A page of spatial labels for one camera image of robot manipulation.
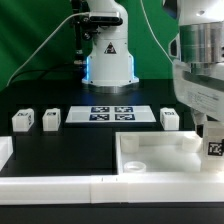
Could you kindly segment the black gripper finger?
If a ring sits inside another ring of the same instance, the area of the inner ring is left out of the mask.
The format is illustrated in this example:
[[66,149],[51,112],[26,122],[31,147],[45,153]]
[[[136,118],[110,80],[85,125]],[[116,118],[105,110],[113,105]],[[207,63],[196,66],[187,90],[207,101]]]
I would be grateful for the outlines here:
[[192,111],[191,115],[195,125],[195,131],[200,137],[202,137],[203,127],[204,127],[204,123],[207,121],[207,116],[204,113],[201,113],[199,111]]

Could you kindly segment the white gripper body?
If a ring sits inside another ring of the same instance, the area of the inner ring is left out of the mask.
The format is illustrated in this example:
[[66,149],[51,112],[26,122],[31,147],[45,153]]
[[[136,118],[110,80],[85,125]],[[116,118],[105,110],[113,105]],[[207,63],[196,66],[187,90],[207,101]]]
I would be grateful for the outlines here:
[[224,63],[211,64],[207,71],[195,74],[188,64],[175,60],[174,92],[179,102],[224,122]]

